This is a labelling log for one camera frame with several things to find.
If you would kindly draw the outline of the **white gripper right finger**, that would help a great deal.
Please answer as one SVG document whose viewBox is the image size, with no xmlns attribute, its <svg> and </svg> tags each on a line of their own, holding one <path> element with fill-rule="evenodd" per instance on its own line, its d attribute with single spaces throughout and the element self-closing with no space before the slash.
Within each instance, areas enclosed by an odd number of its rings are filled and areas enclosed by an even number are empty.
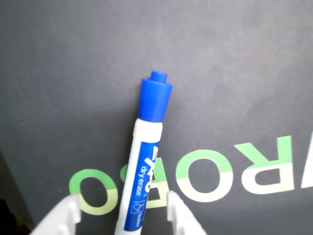
<svg viewBox="0 0 313 235">
<path fill-rule="evenodd" d="M 170 190 L 167 192 L 167 220 L 172 223 L 173 235 L 205 235 L 206 232 L 191 210 Z"/>
</svg>

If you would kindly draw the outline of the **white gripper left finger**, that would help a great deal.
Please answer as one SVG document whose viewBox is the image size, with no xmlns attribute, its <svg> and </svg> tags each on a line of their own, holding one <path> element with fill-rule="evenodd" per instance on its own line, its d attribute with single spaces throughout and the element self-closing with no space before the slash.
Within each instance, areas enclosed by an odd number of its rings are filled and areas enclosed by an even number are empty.
<svg viewBox="0 0 313 235">
<path fill-rule="evenodd" d="M 31 235 L 75 235 L 81 222 L 80 197 L 73 194 L 61 200 L 30 233 Z"/>
</svg>

